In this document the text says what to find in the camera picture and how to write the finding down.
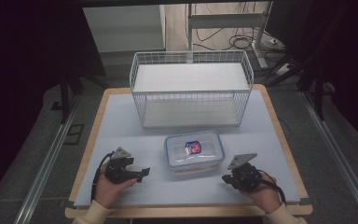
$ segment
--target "wire basket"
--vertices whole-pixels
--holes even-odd
[[[145,128],[239,126],[253,82],[243,50],[138,52],[130,74]]]

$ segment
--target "plastic food container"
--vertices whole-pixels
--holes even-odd
[[[215,131],[168,136],[164,148],[175,174],[216,169],[225,158],[219,133]]]

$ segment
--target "table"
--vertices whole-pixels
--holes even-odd
[[[259,90],[262,93],[263,99],[268,109],[268,113],[271,117],[271,121],[274,125],[274,129],[278,135],[279,141],[282,145],[283,154],[295,179],[296,186],[301,199],[308,199],[308,193],[304,187],[301,176],[296,168],[296,163],[291,154],[290,148],[285,140],[281,125],[275,114],[272,103],[269,99],[266,88],[263,85],[255,84],[254,90]],[[87,170],[90,156],[94,148],[96,137],[101,126],[103,113],[105,110],[106,102],[111,94],[129,94],[131,90],[129,88],[121,89],[108,89],[104,92],[101,100],[100,107],[97,112],[97,116],[94,120],[94,124],[89,136],[85,152],[83,154],[82,162],[77,173],[76,181],[73,185],[69,201],[73,202],[78,193],[80,184]],[[289,211],[294,215],[308,215],[312,212],[311,204],[289,204]],[[66,208],[65,215],[69,218],[80,216],[87,211],[85,208]],[[141,218],[141,217],[254,217],[263,216],[264,212],[254,205],[207,205],[207,206],[164,206],[164,207],[116,207],[112,209],[110,217],[119,218]]]

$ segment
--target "cable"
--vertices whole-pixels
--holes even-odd
[[[289,141],[290,137],[292,136],[292,131],[290,130],[289,125],[287,125],[287,123],[284,122],[284,120],[281,119],[280,117],[278,117],[278,120],[281,121],[284,124],[284,126],[287,129],[287,131],[289,132],[288,136],[286,137],[286,141]]]
[[[254,30],[257,30],[257,29],[254,28],[254,27],[252,27],[252,36],[248,36],[248,35],[246,34],[247,32],[244,32],[244,31],[243,31],[243,28],[242,28],[242,34],[241,34],[241,35],[246,35],[246,36],[248,36],[249,39],[255,40],[255,32],[254,32]],[[272,48],[270,48],[270,47],[264,45],[263,43],[260,43],[260,48],[261,48],[262,50],[264,50],[264,51],[275,51],[275,52],[284,52],[284,51],[285,51],[284,47],[283,47],[283,49],[272,49]]]
[[[268,178],[274,183],[274,184],[277,184],[274,180],[274,178],[272,178],[272,176],[270,176],[269,174],[267,174],[267,172],[265,171],[262,171],[262,170],[257,170],[258,172],[261,172],[263,174],[265,174],[266,176],[268,176]]]
[[[112,153],[108,153],[106,156],[103,157],[103,159],[100,162],[100,165],[98,166],[98,169],[95,171],[94,179],[92,180],[92,189],[91,189],[91,200],[94,200],[95,198],[95,190],[97,188],[97,182],[101,174],[101,167],[103,167],[103,162],[109,157],[113,155]]]
[[[258,172],[262,172],[262,173],[264,173],[265,175],[267,175],[267,176],[272,180],[273,183],[271,183],[271,182],[269,182],[269,181],[267,181],[267,180],[265,180],[265,179],[258,179],[258,181],[259,181],[261,184],[265,184],[265,185],[267,185],[267,186],[269,186],[269,187],[272,187],[272,188],[276,189],[276,190],[278,191],[279,195],[281,196],[281,201],[282,201],[284,204],[287,204],[287,203],[286,203],[286,197],[284,196],[283,190],[275,183],[274,179],[273,179],[269,174],[267,174],[266,172],[264,172],[264,171],[262,171],[262,170],[257,170],[257,171],[258,171]]]
[[[237,42],[239,41],[246,41],[248,42],[248,45],[246,47],[240,47],[237,45]],[[246,35],[234,35],[229,38],[228,42],[231,46],[234,46],[237,49],[247,49],[252,46],[252,41]]]
[[[248,2],[245,2],[245,5],[243,6],[242,14],[245,12],[245,9],[249,6]]]
[[[211,10],[209,9],[209,7],[208,7],[208,3],[206,4],[206,9],[208,9],[209,13],[212,14],[212,11],[211,11]]]
[[[199,46],[199,47],[202,47],[202,48],[205,48],[205,49],[209,49],[209,50],[228,50],[228,49],[231,49],[233,46],[231,45],[230,47],[226,48],[226,49],[211,49],[211,48],[208,48],[206,46],[203,46],[201,44],[193,44],[195,46]]]
[[[194,6],[194,14],[197,14],[197,4]],[[199,39],[199,41],[203,42],[207,39],[210,39],[212,36],[216,35],[217,33],[219,33],[220,31],[222,31],[224,28],[220,28],[218,31],[214,32],[212,35],[204,38],[204,39],[201,39],[200,38],[200,35],[199,35],[199,29],[196,29],[196,34],[197,34],[197,38]]]
[[[240,10],[241,9],[241,2],[239,2],[238,3],[238,5],[234,8],[234,11],[233,12],[235,12],[235,10]]]

